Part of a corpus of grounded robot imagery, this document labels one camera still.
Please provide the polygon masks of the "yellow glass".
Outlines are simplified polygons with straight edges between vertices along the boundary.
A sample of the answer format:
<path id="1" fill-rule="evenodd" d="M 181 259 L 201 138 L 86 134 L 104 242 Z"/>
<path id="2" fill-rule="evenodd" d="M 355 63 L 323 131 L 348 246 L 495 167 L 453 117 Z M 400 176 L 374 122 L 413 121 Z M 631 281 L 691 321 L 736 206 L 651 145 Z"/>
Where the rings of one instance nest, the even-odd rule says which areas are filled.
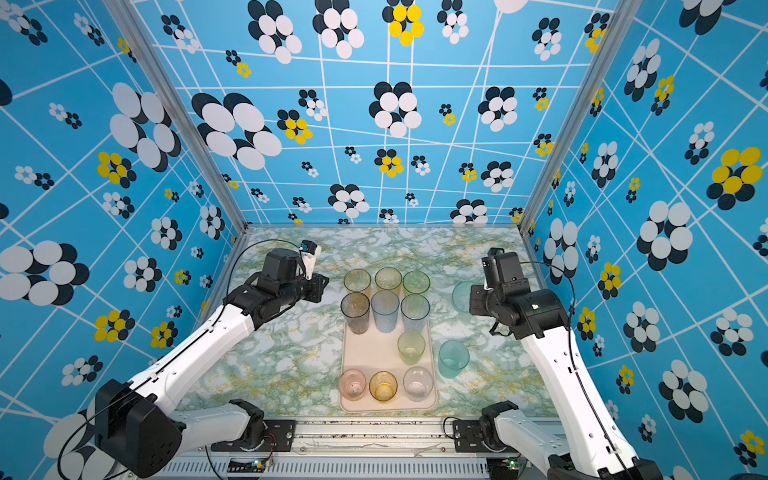
<path id="1" fill-rule="evenodd" d="M 383 267 L 374 276 L 379 290 L 391 291 L 397 295 L 401 292 L 402 278 L 401 272 L 395 267 Z"/>
<path id="2" fill-rule="evenodd" d="M 344 287 L 349 293 L 357 292 L 368 295 L 370 293 L 371 283 L 372 277 L 370 273 L 361 268 L 348 271 L 343 278 Z"/>

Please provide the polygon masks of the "dark grey clear glass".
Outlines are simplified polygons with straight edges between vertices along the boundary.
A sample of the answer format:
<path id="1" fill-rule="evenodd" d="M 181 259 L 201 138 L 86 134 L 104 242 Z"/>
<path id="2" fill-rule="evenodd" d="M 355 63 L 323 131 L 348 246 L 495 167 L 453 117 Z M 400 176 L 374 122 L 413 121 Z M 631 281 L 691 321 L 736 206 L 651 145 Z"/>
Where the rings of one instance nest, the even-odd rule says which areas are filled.
<path id="1" fill-rule="evenodd" d="M 370 300 L 361 292 L 350 292 L 340 302 L 346 325 L 353 334 L 364 334 L 369 328 Z"/>

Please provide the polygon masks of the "teal clear glass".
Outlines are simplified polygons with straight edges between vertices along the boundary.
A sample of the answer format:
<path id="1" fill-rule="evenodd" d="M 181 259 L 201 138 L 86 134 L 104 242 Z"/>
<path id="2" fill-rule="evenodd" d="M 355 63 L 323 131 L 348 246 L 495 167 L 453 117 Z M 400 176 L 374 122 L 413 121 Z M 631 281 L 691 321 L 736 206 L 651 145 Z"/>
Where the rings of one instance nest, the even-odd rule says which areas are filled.
<path id="1" fill-rule="evenodd" d="M 431 309 L 425 296 L 421 294 L 405 296 L 400 304 L 400 309 L 406 331 L 421 332 L 424 329 Z"/>

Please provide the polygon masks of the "green clear glass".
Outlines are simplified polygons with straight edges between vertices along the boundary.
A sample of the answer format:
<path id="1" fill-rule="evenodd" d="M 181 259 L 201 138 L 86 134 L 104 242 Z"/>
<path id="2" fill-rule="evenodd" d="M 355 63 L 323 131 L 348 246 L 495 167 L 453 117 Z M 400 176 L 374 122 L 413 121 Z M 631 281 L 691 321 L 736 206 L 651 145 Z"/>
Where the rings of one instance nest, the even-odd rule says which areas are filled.
<path id="1" fill-rule="evenodd" d="M 403 276 L 402 285 L 407 294 L 422 295 L 430 289 L 431 279 L 423 271 L 409 271 Z"/>

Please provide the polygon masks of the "blue clear glass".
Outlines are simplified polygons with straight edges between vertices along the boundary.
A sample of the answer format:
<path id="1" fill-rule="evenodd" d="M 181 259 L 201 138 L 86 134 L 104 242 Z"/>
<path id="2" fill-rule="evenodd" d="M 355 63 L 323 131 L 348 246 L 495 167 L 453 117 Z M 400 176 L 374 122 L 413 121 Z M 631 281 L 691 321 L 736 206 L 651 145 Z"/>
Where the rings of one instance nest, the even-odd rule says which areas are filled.
<path id="1" fill-rule="evenodd" d="M 392 290 L 380 290 L 370 299 L 376 328 L 381 333 L 391 333 L 397 326 L 400 299 Z"/>

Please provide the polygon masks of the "frosted light green glass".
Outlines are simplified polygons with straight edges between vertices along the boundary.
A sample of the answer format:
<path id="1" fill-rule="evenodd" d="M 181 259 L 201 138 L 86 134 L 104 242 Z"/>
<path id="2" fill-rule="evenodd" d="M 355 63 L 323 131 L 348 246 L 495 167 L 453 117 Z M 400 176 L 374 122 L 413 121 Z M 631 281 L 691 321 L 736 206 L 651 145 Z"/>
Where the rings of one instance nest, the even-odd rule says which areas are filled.
<path id="1" fill-rule="evenodd" d="M 417 364 L 426 349 L 426 341 L 417 331 L 405 331 L 397 340 L 397 349 L 400 359 L 406 365 Z"/>

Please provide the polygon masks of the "frosted white glass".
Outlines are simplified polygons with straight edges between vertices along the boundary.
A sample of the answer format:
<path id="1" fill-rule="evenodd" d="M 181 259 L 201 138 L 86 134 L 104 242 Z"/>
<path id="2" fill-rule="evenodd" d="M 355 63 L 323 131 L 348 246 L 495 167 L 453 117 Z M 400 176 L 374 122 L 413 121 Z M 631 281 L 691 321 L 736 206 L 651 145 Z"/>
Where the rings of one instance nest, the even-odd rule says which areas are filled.
<path id="1" fill-rule="evenodd" d="M 434 379 L 427 368 L 413 366 L 403 376 L 403 387 L 410 400 L 419 402 L 425 400 L 432 392 Z"/>

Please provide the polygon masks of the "frosted pink glass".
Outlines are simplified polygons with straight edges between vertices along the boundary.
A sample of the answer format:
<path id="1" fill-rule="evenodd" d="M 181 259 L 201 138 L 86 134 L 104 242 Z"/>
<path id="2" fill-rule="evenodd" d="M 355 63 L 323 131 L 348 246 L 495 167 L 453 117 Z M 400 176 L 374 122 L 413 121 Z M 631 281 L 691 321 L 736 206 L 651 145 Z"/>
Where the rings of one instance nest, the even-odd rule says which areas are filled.
<path id="1" fill-rule="evenodd" d="M 364 373 L 358 369 L 345 370 L 338 381 L 338 391 L 342 398 L 357 401 L 367 390 L 368 382 Z"/>

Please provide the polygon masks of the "olive clear small glass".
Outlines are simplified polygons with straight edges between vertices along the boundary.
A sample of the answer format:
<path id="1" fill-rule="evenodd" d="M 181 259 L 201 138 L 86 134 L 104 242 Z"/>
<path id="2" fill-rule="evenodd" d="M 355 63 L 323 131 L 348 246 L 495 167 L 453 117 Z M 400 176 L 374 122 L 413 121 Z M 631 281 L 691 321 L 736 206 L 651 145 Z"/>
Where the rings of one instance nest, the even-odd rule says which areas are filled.
<path id="1" fill-rule="evenodd" d="M 369 392 L 380 403 L 392 400 L 398 391 L 398 382 L 394 374 L 389 371 L 378 371 L 369 380 Z"/>

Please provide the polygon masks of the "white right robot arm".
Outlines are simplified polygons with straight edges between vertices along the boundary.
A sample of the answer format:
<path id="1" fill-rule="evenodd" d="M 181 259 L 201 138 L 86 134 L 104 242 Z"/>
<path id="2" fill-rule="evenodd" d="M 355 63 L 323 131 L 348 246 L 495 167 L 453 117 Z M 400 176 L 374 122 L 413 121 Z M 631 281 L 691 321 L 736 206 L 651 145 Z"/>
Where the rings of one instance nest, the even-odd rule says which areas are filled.
<path id="1" fill-rule="evenodd" d="M 549 479 L 659 479 L 621 433 L 577 352 L 569 317 L 550 290 L 482 285 L 471 288 L 469 311 L 508 327 L 531 357 L 565 432 L 558 439 L 510 401 L 483 409 L 479 423 L 488 447 L 510 447 Z"/>

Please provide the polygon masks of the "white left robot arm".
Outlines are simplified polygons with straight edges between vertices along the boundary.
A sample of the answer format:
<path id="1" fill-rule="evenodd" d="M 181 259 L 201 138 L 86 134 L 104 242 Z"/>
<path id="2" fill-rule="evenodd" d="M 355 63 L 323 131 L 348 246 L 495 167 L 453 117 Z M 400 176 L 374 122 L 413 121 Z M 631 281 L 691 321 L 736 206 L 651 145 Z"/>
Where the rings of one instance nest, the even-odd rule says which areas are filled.
<path id="1" fill-rule="evenodd" d="M 252 275 L 233 289 L 192 335 L 146 370 L 111 380 L 95 398 L 95 445 L 139 478 L 160 472 L 178 454 L 220 442 L 262 444 L 263 411 L 233 399 L 186 414 L 176 409 L 188 390 L 229 350 L 296 303 L 321 301 L 328 277 L 313 274 L 276 284 Z"/>

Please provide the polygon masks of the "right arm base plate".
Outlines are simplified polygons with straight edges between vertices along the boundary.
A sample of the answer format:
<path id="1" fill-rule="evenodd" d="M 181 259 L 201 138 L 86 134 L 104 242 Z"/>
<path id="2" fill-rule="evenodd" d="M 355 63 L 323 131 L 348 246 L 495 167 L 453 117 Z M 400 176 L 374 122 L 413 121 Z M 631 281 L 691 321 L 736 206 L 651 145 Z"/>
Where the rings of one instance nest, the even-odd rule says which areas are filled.
<path id="1" fill-rule="evenodd" d="M 453 420 L 451 431 L 457 453 L 492 453 L 478 420 Z"/>

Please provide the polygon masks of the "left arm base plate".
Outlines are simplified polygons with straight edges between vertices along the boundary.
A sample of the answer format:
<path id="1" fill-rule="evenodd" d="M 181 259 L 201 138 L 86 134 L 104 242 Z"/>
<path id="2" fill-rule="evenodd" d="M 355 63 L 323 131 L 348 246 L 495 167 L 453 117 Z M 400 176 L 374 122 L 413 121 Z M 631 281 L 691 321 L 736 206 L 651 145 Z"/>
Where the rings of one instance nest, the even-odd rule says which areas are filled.
<path id="1" fill-rule="evenodd" d="M 289 452 L 292 448 L 296 425 L 295 420 L 262 420 L 259 425 L 250 425 L 240 438 L 214 443 L 210 446 L 210 450 L 213 452 Z"/>

